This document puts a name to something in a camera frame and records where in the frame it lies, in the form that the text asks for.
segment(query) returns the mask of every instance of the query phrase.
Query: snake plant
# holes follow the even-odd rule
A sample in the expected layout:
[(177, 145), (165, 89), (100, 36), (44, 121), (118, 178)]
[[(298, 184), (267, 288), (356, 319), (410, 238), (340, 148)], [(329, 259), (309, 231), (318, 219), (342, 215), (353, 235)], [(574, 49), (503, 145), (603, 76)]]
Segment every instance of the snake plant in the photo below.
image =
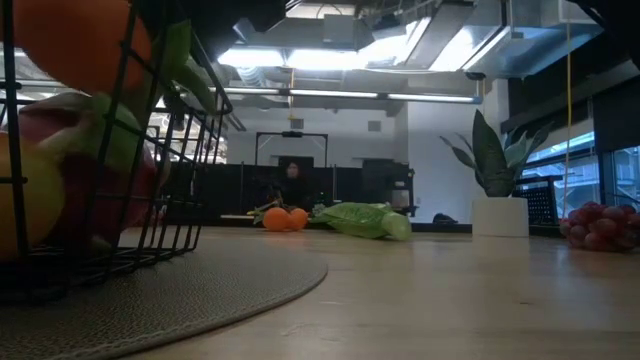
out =
[(487, 124), (484, 116), (476, 110), (473, 121), (473, 146), (467, 139), (457, 134), (471, 152), (471, 155), (449, 140), (440, 137), (453, 150), (454, 155), (465, 166), (475, 172), (476, 181), (489, 197), (508, 197), (516, 187), (516, 180), (522, 175), (527, 159), (549, 136), (551, 124), (538, 130), (530, 141), (526, 134), (514, 137), (510, 133), (503, 145), (498, 135)]

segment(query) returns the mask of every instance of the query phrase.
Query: cabbage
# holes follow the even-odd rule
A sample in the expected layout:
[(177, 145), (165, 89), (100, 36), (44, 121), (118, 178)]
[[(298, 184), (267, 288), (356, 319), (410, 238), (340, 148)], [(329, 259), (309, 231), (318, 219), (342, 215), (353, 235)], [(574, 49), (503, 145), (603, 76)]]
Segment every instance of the cabbage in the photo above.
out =
[(404, 241), (411, 237), (409, 219), (387, 204), (341, 203), (324, 209), (311, 222), (325, 223), (341, 233), (367, 239), (391, 235)]

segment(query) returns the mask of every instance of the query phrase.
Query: person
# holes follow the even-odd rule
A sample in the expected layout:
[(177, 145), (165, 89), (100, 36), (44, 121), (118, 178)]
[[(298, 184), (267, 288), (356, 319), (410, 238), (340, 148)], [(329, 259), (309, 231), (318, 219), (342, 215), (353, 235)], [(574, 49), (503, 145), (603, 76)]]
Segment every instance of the person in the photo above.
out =
[(281, 181), (282, 201), (289, 206), (309, 211), (311, 191), (306, 179), (301, 176), (300, 168), (295, 162), (289, 163), (286, 177)]

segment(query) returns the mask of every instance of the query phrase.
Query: wooden table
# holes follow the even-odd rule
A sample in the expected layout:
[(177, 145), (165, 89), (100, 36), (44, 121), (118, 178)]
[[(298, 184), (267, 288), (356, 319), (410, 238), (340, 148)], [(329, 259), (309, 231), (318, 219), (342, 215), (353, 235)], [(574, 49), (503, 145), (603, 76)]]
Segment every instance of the wooden table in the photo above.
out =
[(397, 243), (211, 228), (201, 241), (220, 237), (304, 248), (329, 275), (279, 309), (131, 359), (640, 358), (640, 255), (531, 239), (523, 277), (518, 257), (480, 260), (470, 235)]

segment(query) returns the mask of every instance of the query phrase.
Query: round placemat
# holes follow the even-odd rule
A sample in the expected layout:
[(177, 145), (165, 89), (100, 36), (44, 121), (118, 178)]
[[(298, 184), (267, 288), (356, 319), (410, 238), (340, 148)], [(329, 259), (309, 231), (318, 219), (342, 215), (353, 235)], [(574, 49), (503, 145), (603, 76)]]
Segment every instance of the round placemat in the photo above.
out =
[(313, 254), (256, 240), (201, 240), (193, 253), (59, 302), (0, 308), (0, 359), (123, 356), (272, 309), (326, 273)]

